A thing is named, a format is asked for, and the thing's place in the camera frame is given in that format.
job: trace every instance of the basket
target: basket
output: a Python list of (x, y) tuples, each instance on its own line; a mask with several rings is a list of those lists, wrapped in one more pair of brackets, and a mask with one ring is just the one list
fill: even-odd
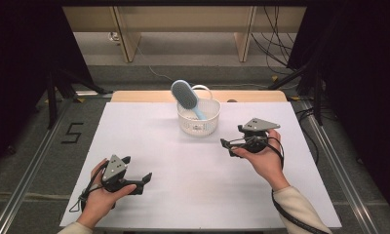
[(210, 98), (198, 98), (198, 108), (207, 117), (206, 120), (199, 120), (194, 111), (183, 108), (177, 104), (177, 115), (179, 126), (189, 135), (205, 137), (213, 133), (218, 125), (220, 103), (213, 99), (211, 91), (202, 85), (192, 87), (193, 90), (202, 88), (210, 92)]

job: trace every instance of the sleeve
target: sleeve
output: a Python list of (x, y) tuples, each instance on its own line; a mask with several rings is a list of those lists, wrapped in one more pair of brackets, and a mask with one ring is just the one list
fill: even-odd
[[(316, 210), (310, 202), (294, 187), (290, 186), (279, 191), (274, 192), (274, 200), (285, 210), (288, 214), (294, 216), (300, 221), (322, 230), (327, 233), (332, 233), (327, 226), (320, 220)], [(291, 223), (282, 215), (281, 220), (287, 227), (289, 233), (309, 233), (306, 230)]]
[(62, 229), (58, 234), (92, 234), (93, 230), (78, 223), (72, 222)]

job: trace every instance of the white table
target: white table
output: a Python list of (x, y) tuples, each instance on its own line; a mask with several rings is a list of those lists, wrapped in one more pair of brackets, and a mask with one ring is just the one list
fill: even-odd
[(176, 104), (110, 102), (61, 221), (70, 213), (102, 158), (132, 156), (126, 179), (153, 173), (143, 195), (128, 196), (97, 227), (151, 231), (237, 231), (284, 227), (271, 201), (271, 187), (247, 160), (230, 157), (219, 139), (242, 137), (237, 126), (253, 117), (281, 125), (284, 172), (330, 228), (340, 227), (326, 188), (288, 102), (222, 103), (219, 125), (207, 137), (179, 128)]

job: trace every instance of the person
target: person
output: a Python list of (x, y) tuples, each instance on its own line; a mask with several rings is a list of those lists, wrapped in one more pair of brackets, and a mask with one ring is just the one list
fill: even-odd
[[(268, 130), (268, 143), (280, 151), (281, 136), (275, 130)], [(244, 148), (231, 149), (235, 154), (250, 161), (255, 171), (262, 176), (271, 185), (274, 193), (274, 200), (288, 214), (298, 218), (301, 222), (317, 228), (325, 233), (332, 233), (327, 226), (320, 220), (317, 212), (311, 203), (293, 186), (289, 184), (283, 174), (281, 160), (278, 154), (269, 147), (265, 147), (258, 153), (251, 153)], [(98, 167), (104, 164), (101, 161), (93, 170), (92, 175)], [(101, 175), (95, 179), (95, 183), (101, 182)], [(109, 193), (103, 188), (92, 192), (89, 195), (88, 205), (79, 216), (76, 222), (71, 223), (60, 231), (59, 234), (92, 233), (93, 228), (105, 215), (107, 215), (113, 204), (120, 198), (134, 191), (136, 187), (128, 185), (116, 193)], [(280, 215), (281, 220), (286, 225), (289, 233), (309, 233), (301, 227), (287, 220)]]

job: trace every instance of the hand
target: hand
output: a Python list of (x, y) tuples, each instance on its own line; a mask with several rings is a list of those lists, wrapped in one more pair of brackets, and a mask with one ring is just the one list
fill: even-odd
[[(92, 170), (91, 176), (93, 176), (98, 171), (98, 168), (106, 163), (106, 161), (107, 160), (104, 159), (99, 164), (97, 164)], [(101, 185), (102, 177), (103, 173), (100, 172), (96, 176), (93, 184)], [(82, 214), (80, 214), (77, 222), (93, 229), (96, 224), (98, 224), (98, 222), (110, 212), (117, 200), (130, 194), (136, 188), (137, 186), (135, 184), (131, 184), (114, 193), (108, 192), (104, 188), (100, 188), (91, 192), (88, 197), (87, 206), (85, 207), (85, 210), (82, 212)]]
[[(275, 130), (268, 130), (268, 143), (278, 151), (281, 147), (279, 141), (281, 141), (280, 134)], [(231, 150), (250, 161), (255, 171), (270, 183), (274, 191), (290, 186), (284, 177), (278, 154), (270, 147), (265, 147), (257, 153), (251, 153), (244, 148), (233, 148)]]

